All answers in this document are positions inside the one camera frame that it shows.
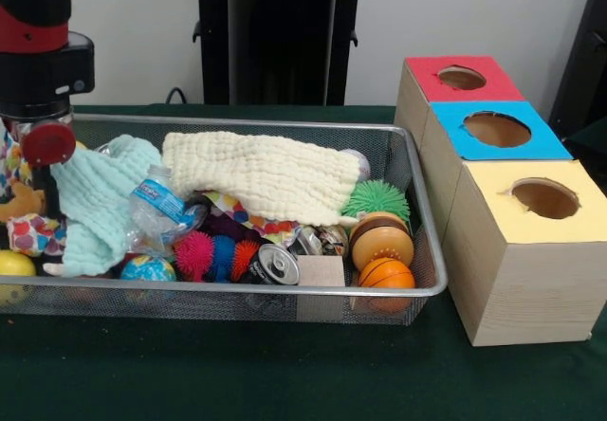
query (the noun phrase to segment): green tablecloth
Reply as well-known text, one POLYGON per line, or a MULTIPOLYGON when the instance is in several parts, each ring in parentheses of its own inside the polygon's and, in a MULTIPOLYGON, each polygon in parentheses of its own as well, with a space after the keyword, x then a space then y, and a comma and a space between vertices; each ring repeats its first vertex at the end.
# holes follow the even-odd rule
MULTIPOLYGON (((390 121, 390 107, 81 108, 390 121)), ((445 293, 409 328, 0 316, 2 420, 607 419, 607 315, 583 343, 473 349, 445 293)))

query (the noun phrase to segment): red box lid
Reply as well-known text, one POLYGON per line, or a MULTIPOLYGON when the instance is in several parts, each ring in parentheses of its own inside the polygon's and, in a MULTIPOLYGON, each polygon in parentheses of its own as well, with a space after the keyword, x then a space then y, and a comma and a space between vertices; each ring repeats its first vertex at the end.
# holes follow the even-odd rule
POLYGON ((514 82, 490 56, 407 58, 406 63, 428 102, 524 101, 514 82))

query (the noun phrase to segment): metal basket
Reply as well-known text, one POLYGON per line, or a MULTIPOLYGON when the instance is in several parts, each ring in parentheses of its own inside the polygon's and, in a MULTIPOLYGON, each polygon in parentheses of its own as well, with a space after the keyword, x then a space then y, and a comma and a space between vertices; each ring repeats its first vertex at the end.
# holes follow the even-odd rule
MULTIPOLYGON (((223 119, 185 119, 80 115, 77 139, 89 148, 130 134, 161 148, 169 132, 230 131, 273 135, 367 155, 373 178, 384 178, 408 194, 412 206, 415 257, 411 270, 417 288, 408 290, 245 284, 153 283, 52 277, 0 277, 0 313, 189 320, 325 321, 410 324, 426 300, 447 285, 440 244, 428 195, 410 134, 374 124, 333 124, 223 119), (404 312, 387 314, 359 308, 377 298, 409 299, 404 312), (6 300, 20 302, 8 305, 6 300), (298 311, 306 306, 306 315, 298 311), (332 315, 325 315, 328 310, 332 315)), ((351 284, 352 265, 346 262, 351 284)))

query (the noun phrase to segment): mint green washcloth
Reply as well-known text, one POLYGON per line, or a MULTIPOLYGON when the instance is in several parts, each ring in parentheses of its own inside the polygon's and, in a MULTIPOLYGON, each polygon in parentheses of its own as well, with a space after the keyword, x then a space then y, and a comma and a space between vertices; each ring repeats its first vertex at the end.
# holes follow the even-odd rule
POLYGON ((110 156, 76 149, 65 164, 51 167, 67 217, 65 277, 97 276, 124 258, 129 194, 150 165, 161 165, 160 152, 144 139, 122 135, 108 149, 110 156))

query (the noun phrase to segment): black stand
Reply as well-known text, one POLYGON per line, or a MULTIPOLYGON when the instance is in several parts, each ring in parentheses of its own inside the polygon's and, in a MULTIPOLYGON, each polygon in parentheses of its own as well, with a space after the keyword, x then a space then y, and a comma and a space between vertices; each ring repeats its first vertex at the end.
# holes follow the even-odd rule
POLYGON ((199 0, 206 104, 343 105, 358 0, 199 0))
POLYGON ((607 0, 588 0, 550 125, 563 138, 607 116, 607 0))
POLYGON ((550 115, 565 147, 607 192, 607 0, 588 0, 550 115))

